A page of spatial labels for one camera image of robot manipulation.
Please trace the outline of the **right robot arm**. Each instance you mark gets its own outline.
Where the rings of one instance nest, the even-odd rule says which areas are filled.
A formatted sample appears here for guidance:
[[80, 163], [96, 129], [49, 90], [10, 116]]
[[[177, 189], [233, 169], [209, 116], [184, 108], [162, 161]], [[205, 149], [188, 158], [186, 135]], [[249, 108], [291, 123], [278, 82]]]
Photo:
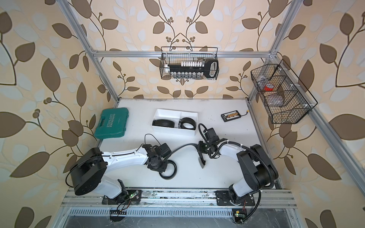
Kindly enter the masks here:
[[210, 159], [227, 156], [240, 165], [243, 178], [232, 184], [228, 190], [232, 204], [239, 205], [243, 203], [244, 197], [273, 188], [279, 174], [261, 145], [255, 144], [248, 147], [225, 138], [220, 139], [213, 128], [208, 129], [202, 123], [198, 124], [197, 128], [203, 138], [198, 143], [197, 149], [202, 168], [206, 163], [204, 154], [207, 154]]

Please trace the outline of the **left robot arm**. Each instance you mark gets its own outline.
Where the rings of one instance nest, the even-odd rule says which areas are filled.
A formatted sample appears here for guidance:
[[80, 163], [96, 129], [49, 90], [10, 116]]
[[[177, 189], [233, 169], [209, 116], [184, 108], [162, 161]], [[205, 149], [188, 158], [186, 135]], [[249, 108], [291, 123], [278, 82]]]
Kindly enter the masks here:
[[96, 192], [115, 203], [124, 203], [135, 195], [128, 194], [120, 179], [111, 179], [106, 174], [129, 166], [146, 165], [164, 180], [170, 180], [177, 173], [176, 163], [169, 160], [171, 155], [172, 151], [166, 143], [160, 146], [142, 144], [137, 149], [121, 152], [102, 152], [95, 147], [71, 166], [71, 187], [77, 196]]

